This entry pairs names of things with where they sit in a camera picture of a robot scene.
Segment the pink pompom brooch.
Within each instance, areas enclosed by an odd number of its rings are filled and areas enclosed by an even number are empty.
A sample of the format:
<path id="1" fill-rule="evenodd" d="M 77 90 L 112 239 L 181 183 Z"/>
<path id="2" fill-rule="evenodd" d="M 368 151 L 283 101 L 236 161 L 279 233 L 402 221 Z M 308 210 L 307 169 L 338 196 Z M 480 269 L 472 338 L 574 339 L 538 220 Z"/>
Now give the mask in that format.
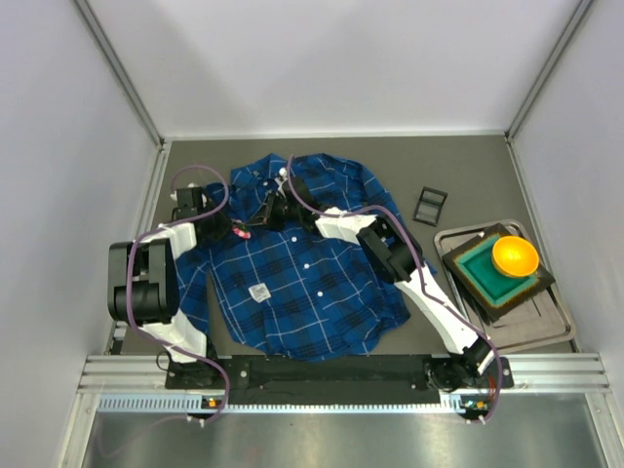
<path id="1" fill-rule="evenodd" d="M 251 231 L 243 224 L 235 224 L 232 226 L 233 233 L 245 240 L 249 240 L 252 237 Z"/>

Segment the blue plaid button shirt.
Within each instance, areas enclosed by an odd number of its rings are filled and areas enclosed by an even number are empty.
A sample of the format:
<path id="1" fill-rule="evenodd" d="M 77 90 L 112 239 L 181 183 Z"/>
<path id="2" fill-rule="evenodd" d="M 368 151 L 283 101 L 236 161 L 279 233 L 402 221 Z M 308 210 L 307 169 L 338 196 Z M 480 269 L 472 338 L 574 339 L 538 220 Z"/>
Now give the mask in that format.
<path id="1" fill-rule="evenodd" d="M 286 165 L 269 154 L 233 169 L 222 212 L 250 219 Z M 401 219 L 388 190 L 359 162 L 321 153 L 296 158 L 292 172 L 320 203 L 349 212 L 379 205 Z M 230 233 L 184 254 L 176 269 L 180 308 L 198 330 L 209 332 L 210 273 L 232 339 L 268 355 L 318 362 L 369 353 L 410 318 L 402 293 L 378 279 L 359 246 L 324 239 L 297 222 L 279 232 L 253 229 L 249 240 Z M 271 292 L 261 303 L 249 293 L 259 283 Z"/>

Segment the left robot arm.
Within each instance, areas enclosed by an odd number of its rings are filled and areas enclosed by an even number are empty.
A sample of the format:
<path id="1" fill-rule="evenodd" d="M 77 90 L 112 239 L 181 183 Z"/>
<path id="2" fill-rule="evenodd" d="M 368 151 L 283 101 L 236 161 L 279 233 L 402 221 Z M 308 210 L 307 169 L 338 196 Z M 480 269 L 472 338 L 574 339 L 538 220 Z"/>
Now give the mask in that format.
<path id="1" fill-rule="evenodd" d="M 184 366 L 213 360 L 215 350 L 181 311 L 176 261 L 204 242 L 223 239 L 233 222 L 202 187 L 178 189 L 175 201 L 171 223 L 110 246 L 107 307 L 113 320 L 135 326 Z"/>

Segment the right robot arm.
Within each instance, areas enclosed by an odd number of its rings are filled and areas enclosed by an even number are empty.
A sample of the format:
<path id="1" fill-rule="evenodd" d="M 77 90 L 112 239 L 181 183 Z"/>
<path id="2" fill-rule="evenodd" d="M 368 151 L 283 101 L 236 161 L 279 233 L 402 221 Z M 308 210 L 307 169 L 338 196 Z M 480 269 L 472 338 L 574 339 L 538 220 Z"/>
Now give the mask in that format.
<path id="1" fill-rule="evenodd" d="M 373 272 L 414 302 L 433 325 L 458 376 L 478 378 L 486 373 L 496 357 L 488 338 L 459 314 L 425 264 L 420 247 L 390 213 L 371 208 L 354 214 L 322 204 L 294 177 L 268 192 L 247 225 L 279 231 L 288 222 L 325 239 L 359 246 Z"/>

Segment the white paper tag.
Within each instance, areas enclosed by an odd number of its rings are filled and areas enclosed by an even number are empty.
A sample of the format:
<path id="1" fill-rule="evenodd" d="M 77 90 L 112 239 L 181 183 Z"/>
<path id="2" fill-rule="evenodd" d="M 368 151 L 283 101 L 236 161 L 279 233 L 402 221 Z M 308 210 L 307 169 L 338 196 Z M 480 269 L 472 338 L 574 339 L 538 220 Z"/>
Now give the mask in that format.
<path id="1" fill-rule="evenodd" d="M 271 292 L 264 283 L 259 283 L 249 287 L 250 296 L 257 303 L 261 303 L 271 297 Z"/>

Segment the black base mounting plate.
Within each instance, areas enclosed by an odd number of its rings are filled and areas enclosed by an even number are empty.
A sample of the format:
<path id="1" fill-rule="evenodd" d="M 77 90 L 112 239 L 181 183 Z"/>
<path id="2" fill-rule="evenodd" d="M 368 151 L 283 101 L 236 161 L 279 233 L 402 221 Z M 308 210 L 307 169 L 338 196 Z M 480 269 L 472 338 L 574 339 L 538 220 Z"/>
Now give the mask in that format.
<path id="1" fill-rule="evenodd" d="M 305 363 L 276 356 L 237 355 L 217 363 L 230 381 L 232 405 L 382 405 L 440 401 L 441 391 L 489 393 L 502 378 L 514 386 L 509 361 L 473 376 L 449 356 L 349 356 Z"/>

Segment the green square tray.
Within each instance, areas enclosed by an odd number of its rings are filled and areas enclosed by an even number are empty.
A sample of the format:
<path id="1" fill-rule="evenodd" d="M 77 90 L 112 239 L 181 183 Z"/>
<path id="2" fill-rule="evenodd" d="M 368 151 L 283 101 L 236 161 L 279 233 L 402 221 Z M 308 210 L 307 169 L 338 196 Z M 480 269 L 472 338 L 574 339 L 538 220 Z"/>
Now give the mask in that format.
<path id="1" fill-rule="evenodd" d="M 503 224 L 492 224 L 483 236 L 476 235 L 442 256 L 445 267 L 491 322 L 555 284 L 554 276 L 542 264 L 534 273 L 521 278 L 501 274 L 494 266 L 492 249 L 505 236 L 511 236 L 511 232 Z"/>

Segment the orange plastic bowl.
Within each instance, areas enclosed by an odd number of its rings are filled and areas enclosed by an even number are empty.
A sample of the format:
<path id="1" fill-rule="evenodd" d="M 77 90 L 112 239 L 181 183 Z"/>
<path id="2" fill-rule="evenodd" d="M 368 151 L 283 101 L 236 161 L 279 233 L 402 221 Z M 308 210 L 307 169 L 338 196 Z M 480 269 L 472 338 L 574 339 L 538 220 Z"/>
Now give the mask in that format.
<path id="1" fill-rule="evenodd" d="M 535 246 L 519 236 L 503 236 L 496 240 L 492 246 L 491 260 L 500 274 L 511 278 L 530 276 L 540 264 Z"/>

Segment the metal baking tray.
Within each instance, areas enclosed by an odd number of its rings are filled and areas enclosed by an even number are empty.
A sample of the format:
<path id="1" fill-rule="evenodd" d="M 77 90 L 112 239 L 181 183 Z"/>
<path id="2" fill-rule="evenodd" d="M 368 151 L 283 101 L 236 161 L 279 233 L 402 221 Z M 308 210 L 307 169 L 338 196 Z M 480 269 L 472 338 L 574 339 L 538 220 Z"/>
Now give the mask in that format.
<path id="1" fill-rule="evenodd" d="M 513 235 L 533 241 L 529 231 L 519 221 L 511 218 L 442 230 L 434 236 L 433 241 L 440 260 L 451 250 L 480 237 L 489 226 L 496 223 L 501 223 Z M 565 350 L 571 349 L 569 342 L 574 340 L 576 326 L 562 306 L 555 284 L 492 322 L 478 302 L 469 296 L 444 265 L 443 271 L 459 311 L 490 336 L 501 354 L 527 351 L 561 342 L 568 342 Z"/>

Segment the small black frame stand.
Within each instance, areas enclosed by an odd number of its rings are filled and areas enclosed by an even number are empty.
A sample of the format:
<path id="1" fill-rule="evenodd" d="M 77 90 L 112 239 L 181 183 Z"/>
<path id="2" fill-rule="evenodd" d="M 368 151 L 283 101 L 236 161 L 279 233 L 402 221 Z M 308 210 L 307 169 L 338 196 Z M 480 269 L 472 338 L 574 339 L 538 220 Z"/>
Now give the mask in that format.
<path id="1" fill-rule="evenodd" d="M 433 187 L 423 186 L 416 203 L 412 219 L 436 227 L 448 194 Z"/>

